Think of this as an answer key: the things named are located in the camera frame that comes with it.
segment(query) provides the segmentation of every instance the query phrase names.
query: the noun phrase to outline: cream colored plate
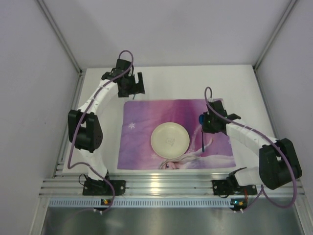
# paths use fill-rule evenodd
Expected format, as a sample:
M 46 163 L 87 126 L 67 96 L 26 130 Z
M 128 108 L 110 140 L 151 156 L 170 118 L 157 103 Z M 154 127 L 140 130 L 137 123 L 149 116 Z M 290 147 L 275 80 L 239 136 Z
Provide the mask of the cream colored plate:
M 186 129 L 174 122 L 166 122 L 154 129 L 151 135 L 152 149 L 167 159 L 183 155 L 189 147 L 189 135 Z

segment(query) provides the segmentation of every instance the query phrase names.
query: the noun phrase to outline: gray wall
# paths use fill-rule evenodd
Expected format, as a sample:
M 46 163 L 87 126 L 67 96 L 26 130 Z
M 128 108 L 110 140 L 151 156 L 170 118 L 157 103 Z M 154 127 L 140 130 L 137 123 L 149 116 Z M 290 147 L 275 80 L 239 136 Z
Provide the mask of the gray wall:
M 27 234 L 77 73 L 33 0 L 0 1 L 0 234 Z
M 259 69 L 275 127 L 295 145 L 313 208 L 313 1 L 300 0 Z
M 289 0 L 45 0 L 84 67 L 254 64 Z

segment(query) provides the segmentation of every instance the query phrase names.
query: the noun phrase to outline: metal floor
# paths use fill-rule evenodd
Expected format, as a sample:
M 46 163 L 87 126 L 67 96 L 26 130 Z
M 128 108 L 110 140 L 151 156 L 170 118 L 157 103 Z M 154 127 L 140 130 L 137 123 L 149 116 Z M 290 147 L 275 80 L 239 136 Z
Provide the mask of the metal floor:
M 120 208 L 103 215 L 83 211 L 67 220 L 79 210 L 48 208 L 42 235 L 304 234 L 295 208 L 276 208 L 265 199 L 243 214 L 214 208 Z

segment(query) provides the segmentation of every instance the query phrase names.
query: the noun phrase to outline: metal frame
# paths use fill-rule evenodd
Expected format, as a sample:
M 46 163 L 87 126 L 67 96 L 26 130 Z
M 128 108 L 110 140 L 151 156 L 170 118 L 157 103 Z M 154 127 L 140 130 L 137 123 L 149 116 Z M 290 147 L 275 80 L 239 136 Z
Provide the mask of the metal frame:
M 43 12 L 44 16 L 51 25 L 53 31 L 55 32 L 57 38 L 59 39 L 61 46 L 65 50 L 69 59 L 71 60 L 73 66 L 78 72 L 79 78 L 76 84 L 76 90 L 72 100 L 72 108 L 76 108 L 78 100 L 80 97 L 80 92 L 85 78 L 85 72 L 82 71 L 78 62 L 76 61 L 73 53 L 71 52 L 66 40 L 64 39 L 61 31 L 59 30 L 57 24 L 54 21 L 49 9 L 47 8 L 44 0 L 35 0 L 39 8 Z M 277 38 L 281 28 L 285 24 L 286 20 L 290 16 L 292 10 L 296 6 L 298 0 L 290 0 L 287 8 L 282 14 L 277 26 L 275 27 L 268 43 L 264 47 L 259 59 L 253 66 L 256 78 L 265 102 L 268 116 L 275 135 L 277 135 L 277 129 L 275 127 L 274 121 L 272 119 L 271 112 L 268 108 L 268 102 L 264 95 L 264 90 L 262 87 L 262 82 L 258 77 L 258 68 L 261 65 L 264 57 L 271 48 L 274 40 Z M 30 230 L 30 235 L 40 234 L 45 220 L 45 215 L 49 205 L 51 197 L 70 197 L 70 198 L 81 198 L 82 197 L 82 186 L 78 184 L 77 174 L 63 174 L 64 166 L 64 154 L 67 146 L 67 127 L 63 134 L 62 144 L 59 150 L 58 160 L 55 165 L 53 175 L 49 179 L 45 179 L 40 190 L 39 201 L 36 208 L 36 214 L 33 219 L 33 223 Z M 189 174 L 169 174 L 169 173 L 158 173 L 158 174 L 119 174 L 111 175 L 112 179 L 123 179 L 126 180 L 126 194 L 117 198 L 145 198 L 145 199 L 155 199 L 155 198 L 216 198 L 213 195 L 212 180 L 224 179 L 227 174 L 225 173 L 207 173 L 201 175 Z M 298 187 L 298 197 L 295 203 L 296 212 L 298 213 L 299 220 L 303 227 L 304 233 L 306 235 L 313 234 L 313 215 L 308 204 L 305 192 L 302 188 L 301 182 L 297 181 Z M 292 185 L 287 184 L 275 191 L 270 191 L 268 193 L 270 197 L 292 197 Z

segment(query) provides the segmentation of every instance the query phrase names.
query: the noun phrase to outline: white tabletop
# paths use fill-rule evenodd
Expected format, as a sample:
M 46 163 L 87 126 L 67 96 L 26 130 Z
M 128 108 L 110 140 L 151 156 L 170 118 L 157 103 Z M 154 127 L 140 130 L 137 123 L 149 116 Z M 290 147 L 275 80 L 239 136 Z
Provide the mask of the white tabletop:
M 105 69 L 87 69 L 78 107 L 83 105 L 96 89 L 102 75 L 111 71 Z M 174 66 L 174 67 L 135 67 L 141 71 L 146 94 L 138 94 L 135 100 L 156 99 L 199 99 L 204 98 L 204 89 L 213 89 L 213 98 L 222 98 L 229 114 L 235 113 L 254 129 L 273 136 L 273 131 L 265 109 L 265 105 L 251 65 L 218 65 L 218 66 Z M 103 141 L 101 152 L 103 161 L 110 173 L 150 172 L 160 173 L 162 170 L 121 170 L 117 169 L 121 130 L 123 124 L 123 105 L 128 98 L 113 98 L 105 108 L 100 120 Z M 231 172 L 248 166 L 257 166 L 257 156 L 231 138 L 235 157 L 235 168 L 223 169 L 186 169 L 172 170 L 182 172 Z M 70 145 L 65 151 L 65 162 L 68 161 Z M 77 149 L 74 150 L 72 163 L 82 161 Z M 87 167 L 79 165 L 71 170 L 66 167 L 64 173 L 87 173 Z

